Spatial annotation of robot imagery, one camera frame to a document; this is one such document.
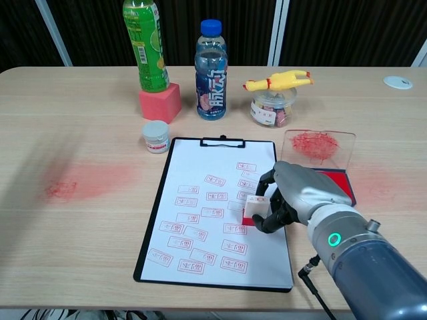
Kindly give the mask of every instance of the pink sponge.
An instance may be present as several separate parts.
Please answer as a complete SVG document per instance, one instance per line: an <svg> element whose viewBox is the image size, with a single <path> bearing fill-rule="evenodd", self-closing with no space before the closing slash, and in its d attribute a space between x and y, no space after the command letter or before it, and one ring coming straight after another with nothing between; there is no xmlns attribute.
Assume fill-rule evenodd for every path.
<svg viewBox="0 0 427 320"><path fill-rule="evenodd" d="M171 123L181 111L181 96L179 85L171 83L159 93L139 92L142 116L149 120L162 120Z"/></svg>

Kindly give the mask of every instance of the clipboard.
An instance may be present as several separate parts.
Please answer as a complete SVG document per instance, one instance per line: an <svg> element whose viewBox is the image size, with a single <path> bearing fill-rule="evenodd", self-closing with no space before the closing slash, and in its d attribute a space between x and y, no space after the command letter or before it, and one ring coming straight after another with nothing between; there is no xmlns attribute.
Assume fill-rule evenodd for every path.
<svg viewBox="0 0 427 320"><path fill-rule="evenodd" d="M272 141L176 137L133 278L137 282L288 292L286 231L242 225L246 196L276 162ZM270 196L276 184L270 185Z"/></svg>

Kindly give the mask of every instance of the green plastic bottle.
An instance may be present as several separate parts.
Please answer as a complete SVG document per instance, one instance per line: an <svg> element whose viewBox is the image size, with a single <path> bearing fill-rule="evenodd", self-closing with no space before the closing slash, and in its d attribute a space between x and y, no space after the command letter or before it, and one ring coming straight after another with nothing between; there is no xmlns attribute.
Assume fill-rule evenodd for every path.
<svg viewBox="0 0 427 320"><path fill-rule="evenodd" d="M138 64L141 89L153 93L165 91L169 76L163 60L157 6L153 0L125 0L123 18Z"/></svg>

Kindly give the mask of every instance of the small white jar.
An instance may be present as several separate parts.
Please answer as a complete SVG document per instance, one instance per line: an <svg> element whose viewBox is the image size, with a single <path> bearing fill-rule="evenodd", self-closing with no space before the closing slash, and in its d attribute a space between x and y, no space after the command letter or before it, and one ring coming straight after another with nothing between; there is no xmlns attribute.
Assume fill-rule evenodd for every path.
<svg viewBox="0 0 427 320"><path fill-rule="evenodd" d="M142 128L145 145L151 153L163 153L169 149L169 126L166 122L150 121Z"/></svg>

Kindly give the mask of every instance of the bottle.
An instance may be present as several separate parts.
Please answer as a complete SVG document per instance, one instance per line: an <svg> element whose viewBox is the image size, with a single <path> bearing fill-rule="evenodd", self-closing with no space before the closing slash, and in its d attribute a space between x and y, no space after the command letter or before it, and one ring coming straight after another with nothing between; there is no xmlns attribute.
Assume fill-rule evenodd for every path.
<svg viewBox="0 0 427 320"><path fill-rule="evenodd" d="M159 11L153 0L125 0L123 18L139 69L141 89L165 91L169 76L163 60Z"/></svg>
<svg viewBox="0 0 427 320"><path fill-rule="evenodd" d="M205 120L218 120L226 113L226 42L221 21L203 20L200 31L194 57L197 113Z"/></svg>

